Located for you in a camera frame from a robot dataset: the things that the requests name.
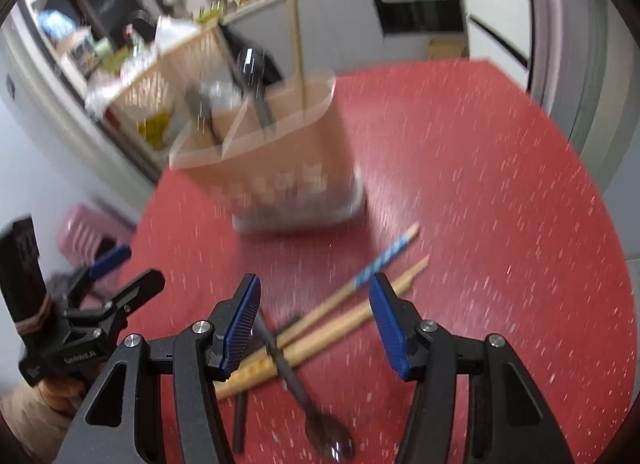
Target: built-in oven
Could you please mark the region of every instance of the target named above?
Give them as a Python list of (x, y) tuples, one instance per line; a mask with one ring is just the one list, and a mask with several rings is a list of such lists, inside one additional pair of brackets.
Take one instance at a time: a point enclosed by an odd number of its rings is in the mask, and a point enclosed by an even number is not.
[(385, 35), (465, 32), (461, 0), (373, 0)]

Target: metal bolt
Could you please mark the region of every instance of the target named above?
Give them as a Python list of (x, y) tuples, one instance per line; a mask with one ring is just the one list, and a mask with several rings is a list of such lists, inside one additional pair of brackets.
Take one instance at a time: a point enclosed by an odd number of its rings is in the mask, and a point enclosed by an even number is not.
[(438, 329), (438, 324), (432, 319), (423, 319), (420, 322), (420, 330), (422, 332), (435, 332)]
[(140, 336), (138, 334), (129, 334), (126, 338), (124, 338), (124, 345), (127, 347), (135, 347), (138, 343), (140, 343)]
[(203, 334), (209, 329), (211, 329), (209, 322), (204, 320), (197, 321), (193, 324), (193, 327), (191, 327), (191, 330), (193, 330), (193, 332), (196, 334)]
[(500, 347), (504, 347), (504, 344), (507, 342), (499, 334), (492, 334), (489, 336), (489, 343), (499, 349)]

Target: spoon handle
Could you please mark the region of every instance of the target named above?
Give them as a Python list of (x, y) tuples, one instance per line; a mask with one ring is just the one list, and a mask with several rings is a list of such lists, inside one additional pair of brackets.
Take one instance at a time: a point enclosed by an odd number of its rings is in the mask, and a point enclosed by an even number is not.
[(267, 325), (264, 322), (264, 316), (262, 316), (261, 311), (258, 311), (258, 314), (255, 316), (254, 329), (258, 336), (260, 336), (264, 341), (264, 344), (267, 347), (267, 352), (276, 365), (278, 375), (285, 380), (289, 392), (291, 392), (293, 397), (295, 397), (298, 404), (305, 411), (305, 414), (307, 416), (317, 414), (318, 409), (316, 409), (311, 397), (307, 393), (305, 385), (302, 384), (300, 379), (298, 379), (293, 368), (291, 368), (282, 354), (282, 350), (280, 350), (276, 343), (275, 336), (267, 328)]

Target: red tabletop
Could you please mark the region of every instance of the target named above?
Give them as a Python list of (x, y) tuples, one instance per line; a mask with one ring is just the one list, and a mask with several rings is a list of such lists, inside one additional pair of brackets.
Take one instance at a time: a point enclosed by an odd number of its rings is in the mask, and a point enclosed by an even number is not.
[[(526, 94), (484, 62), (359, 70), (340, 76), (335, 97), (366, 185), (364, 217), (307, 234), (241, 237), (228, 213), (167, 171), (123, 275), (157, 267), (167, 285), (131, 317), (128, 332), (148, 339), (180, 332), (230, 297), (248, 271), (260, 276), (267, 320), (284, 323), (418, 220), (420, 239), (387, 274), (395, 278), (431, 253), (409, 293), (423, 317), (458, 335), (507, 336), (576, 462), (592, 463), (629, 405), (636, 326), (620, 244), (574, 151)], [(356, 301), (364, 298), (361, 291)], [(299, 374), (314, 399), (353, 429), (355, 463), (393, 462), (414, 386), (389, 368), (373, 322)], [(167, 459), (178, 463), (168, 380), (162, 399)], [(230, 435), (230, 400), (221, 408)], [(452, 463), (462, 458), (465, 419), (460, 404)], [(250, 395), (247, 430), (239, 463), (319, 462), (302, 412), (279, 382)]]

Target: tile floor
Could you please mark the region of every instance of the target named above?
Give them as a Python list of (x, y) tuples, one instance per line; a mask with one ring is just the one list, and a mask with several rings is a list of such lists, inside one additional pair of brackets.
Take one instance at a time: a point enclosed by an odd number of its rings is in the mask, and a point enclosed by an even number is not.
[[(634, 299), (636, 300), (636, 327), (638, 330), (638, 347), (640, 348), (640, 325), (638, 325), (638, 320), (640, 319), (640, 260), (627, 262), (626, 267), (628, 267), (629, 275), (631, 276), (631, 284), (634, 288)], [(640, 355), (636, 355), (639, 360), (638, 366), (636, 367), (636, 384), (634, 386), (634, 394), (631, 399), (632, 404), (636, 400), (636, 396), (640, 391)]]

